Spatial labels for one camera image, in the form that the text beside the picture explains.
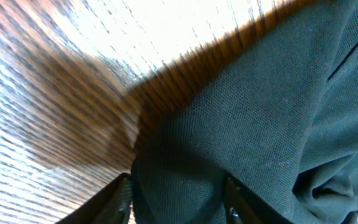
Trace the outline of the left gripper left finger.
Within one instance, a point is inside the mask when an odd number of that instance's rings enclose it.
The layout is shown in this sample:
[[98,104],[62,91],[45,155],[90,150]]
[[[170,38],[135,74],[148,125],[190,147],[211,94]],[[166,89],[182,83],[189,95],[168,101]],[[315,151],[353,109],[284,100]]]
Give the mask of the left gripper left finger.
[[122,173],[57,224],[128,224],[131,204],[132,179]]

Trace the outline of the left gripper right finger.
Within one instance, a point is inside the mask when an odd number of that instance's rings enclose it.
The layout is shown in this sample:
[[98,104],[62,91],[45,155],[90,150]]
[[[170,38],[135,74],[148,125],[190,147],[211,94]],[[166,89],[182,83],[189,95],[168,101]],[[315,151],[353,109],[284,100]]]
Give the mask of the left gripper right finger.
[[227,224],[291,224],[231,175],[226,177],[224,207]]

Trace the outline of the black polo shirt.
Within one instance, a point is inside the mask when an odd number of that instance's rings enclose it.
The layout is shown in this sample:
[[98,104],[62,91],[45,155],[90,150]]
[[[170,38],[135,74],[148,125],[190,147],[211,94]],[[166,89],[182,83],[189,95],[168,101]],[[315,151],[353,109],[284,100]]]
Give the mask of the black polo shirt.
[[266,223],[358,219],[358,1],[320,1],[227,66],[147,141],[137,223],[224,223],[226,175]]

